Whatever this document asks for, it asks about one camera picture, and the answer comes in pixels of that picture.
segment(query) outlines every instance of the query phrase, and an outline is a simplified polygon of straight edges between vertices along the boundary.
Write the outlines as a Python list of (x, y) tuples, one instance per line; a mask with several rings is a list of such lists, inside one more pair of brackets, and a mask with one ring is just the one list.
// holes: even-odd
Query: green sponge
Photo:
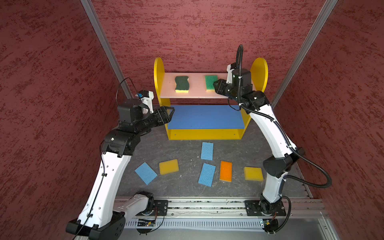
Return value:
[(189, 91), (189, 77), (188, 76), (177, 76), (175, 77), (177, 93), (187, 93)]
[(214, 92), (214, 82), (218, 80), (217, 75), (206, 75), (205, 76), (205, 86), (207, 87), (207, 92)]

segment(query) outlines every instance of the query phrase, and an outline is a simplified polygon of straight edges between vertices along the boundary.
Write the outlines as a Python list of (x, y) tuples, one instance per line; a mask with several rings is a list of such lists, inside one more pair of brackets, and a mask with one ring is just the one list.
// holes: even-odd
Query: wavy sponge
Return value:
[(165, 175), (172, 172), (178, 172), (179, 164), (177, 162), (177, 159), (173, 159), (173, 160), (159, 163), (159, 168), (160, 168), (160, 174)]
[(260, 181), (264, 180), (262, 169), (259, 167), (244, 167), (245, 180)]
[(177, 76), (175, 77), (176, 88), (175, 91), (177, 93), (187, 93), (189, 92), (189, 77), (188, 76)]

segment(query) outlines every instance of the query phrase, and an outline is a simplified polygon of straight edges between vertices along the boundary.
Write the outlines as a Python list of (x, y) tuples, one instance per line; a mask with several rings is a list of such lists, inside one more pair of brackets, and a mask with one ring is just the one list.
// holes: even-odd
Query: yellow sponge layer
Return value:
[(232, 182), (232, 163), (221, 161), (220, 165), (220, 180)]
[(259, 167), (244, 167), (245, 180), (263, 181), (262, 169)]
[(177, 159), (165, 161), (159, 163), (160, 174), (165, 175), (172, 172), (177, 172), (179, 170), (179, 164)]

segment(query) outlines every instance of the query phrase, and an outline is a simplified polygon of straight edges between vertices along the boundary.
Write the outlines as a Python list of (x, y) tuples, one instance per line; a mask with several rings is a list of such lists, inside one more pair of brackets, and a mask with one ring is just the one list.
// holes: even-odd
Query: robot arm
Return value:
[[(217, 94), (227, 96), (237, 101), (239, 107), (243, 108), (257, 123), (271, 147), (273, 156), (263, 162), (267, 177), (265, 188), (260, 196), (259, 202), (259, 211), (263, 215), (271, 215), (276, 212), (276, 208), (281, 202), (282, 197), (288, 199), (290, 206), (289, 198), (282, 196), (286, 178), (292, 178), (304, 184), (319, 188), (331, 186), (332, 180), (324, 169), (303, 157), (304, 150), (302, 148), (297, 148), (296, 145), (292, 143), (277, 121), (264, 93), (252, 90), (251, 72), (247, 69), (242, 69), (242, 55), (243, 46), (240, 45), (237, 50), (236, 62), (227, 67), (227, 79), (219, 79), (214, 82), (214, 87)], [(291, 166), (300, 158), (321, 171), (326, 176), (327, 183), (322, 185), (313, 184), (288, 175)], [(285, 225), (289, 218), (289, 212), (290, 207), (285, 221), (274, 232), (279, 231)]]
[(119, 206), (120, 212), (113, 211), (122, 174), (140, 142), (140, 136), (169, 123), (174, 112), (174, 108), (167, 106), (153, 110), (151, 91), (142, 90), (138, 97), (118, 106), (119, 125), (104, 139), (102, 160), (91, 194), (79, 217), (68, 222), (68, 233), (88, 236), (90, 240), (118, 239), (126, 218), (153, 210), (153, 195), (140, 192)]

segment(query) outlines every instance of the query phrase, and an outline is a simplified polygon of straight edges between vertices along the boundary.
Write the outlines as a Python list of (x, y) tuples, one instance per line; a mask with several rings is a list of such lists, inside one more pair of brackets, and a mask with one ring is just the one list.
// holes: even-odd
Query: blue sponge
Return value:
[(155, 177), (157, 177), (155, 171), (153, 171), (146, 162), (141, 164), (140, 167), (136, 168), (135, 172), (147, 185), (152, 182)]
[(214, 159), (214, 144), (210, 142), (203, 142), (201, 147), (201, 159), (213, 160)]
[(211, 187), (214, 179), (216, 166), (204, 163), (200, 173), (199, 183)]

